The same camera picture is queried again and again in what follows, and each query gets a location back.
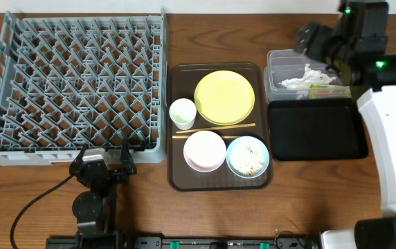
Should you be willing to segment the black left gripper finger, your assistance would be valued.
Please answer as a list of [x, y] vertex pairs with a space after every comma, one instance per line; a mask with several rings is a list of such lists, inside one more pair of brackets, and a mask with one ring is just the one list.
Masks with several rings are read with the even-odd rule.
[[83, 162], [83, 156], [85, 151], [89, 148], [88, 144], [84, 144], [79, 152], [79, 154], [76, 156], [75, 160], [73, 161], [74, 165], [81, 165]]
[[120, 162], [128, 175], [135, 175], [137, 173], [136, 165], [129, 151], [129, 143], [126, 138], [123, 138], [120, 148]]

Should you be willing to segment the white tissue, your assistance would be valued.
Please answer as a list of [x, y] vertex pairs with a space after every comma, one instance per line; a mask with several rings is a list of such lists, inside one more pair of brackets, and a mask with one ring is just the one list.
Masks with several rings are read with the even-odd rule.
[[336, 77], [329, 77], [321, 71], [313, 70], [310, 64], [305, 65], [305, 73], [301, 78], [291, 78], [280, 82], [287, 89], [309, 89], [313, 84], [327, 85], [333, 82]]

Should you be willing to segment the green wrapper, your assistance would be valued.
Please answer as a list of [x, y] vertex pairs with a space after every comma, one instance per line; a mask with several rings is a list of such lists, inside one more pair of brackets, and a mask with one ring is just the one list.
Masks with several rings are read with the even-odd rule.
[[308, 90], [308, 98], [351, 98], [351, 93], [348, 86], [313, 84]]

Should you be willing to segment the white cup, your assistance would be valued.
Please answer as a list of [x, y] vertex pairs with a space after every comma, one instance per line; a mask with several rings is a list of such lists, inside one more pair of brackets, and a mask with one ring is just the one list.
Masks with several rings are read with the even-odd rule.
[[180, 98], [175, 100], [169, 108], [169, 116], [180, 130], [190, 129], [195, 122], [197, 108], [192, 100]]

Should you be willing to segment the light blue bowl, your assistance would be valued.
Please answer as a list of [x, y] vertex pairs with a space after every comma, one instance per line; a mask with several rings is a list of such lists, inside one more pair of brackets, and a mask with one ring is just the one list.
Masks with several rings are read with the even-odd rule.
[[253, 136], [236, 138], [227, 148], [226, 164], [240, 178], [252, 179], [263, 175], [269, 163], [267, 146]]

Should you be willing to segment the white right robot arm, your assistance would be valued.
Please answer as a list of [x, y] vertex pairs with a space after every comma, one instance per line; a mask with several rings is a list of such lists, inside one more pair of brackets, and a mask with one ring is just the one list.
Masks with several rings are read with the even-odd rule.
[[388, 4], [343, 1], [335, 28], [308, 23], [296, 51], [327, 64], [350, 85], [370, 135], [381, 187], [379, 219], [329, 230], [322, 248], [396, 248], [396, 54], [388, 54]]

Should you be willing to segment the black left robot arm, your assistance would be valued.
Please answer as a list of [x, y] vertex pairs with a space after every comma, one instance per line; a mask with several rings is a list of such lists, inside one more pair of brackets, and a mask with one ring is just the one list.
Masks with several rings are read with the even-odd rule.
[[72, 205], [77, 219], [76, 249], [119, 249], [127, 242], [116, 228], [117, 186], [128, 182], [125, 169], [109, 169], [105, 152], [83, 145], [69, 166], [69, 174], [88, 190]]

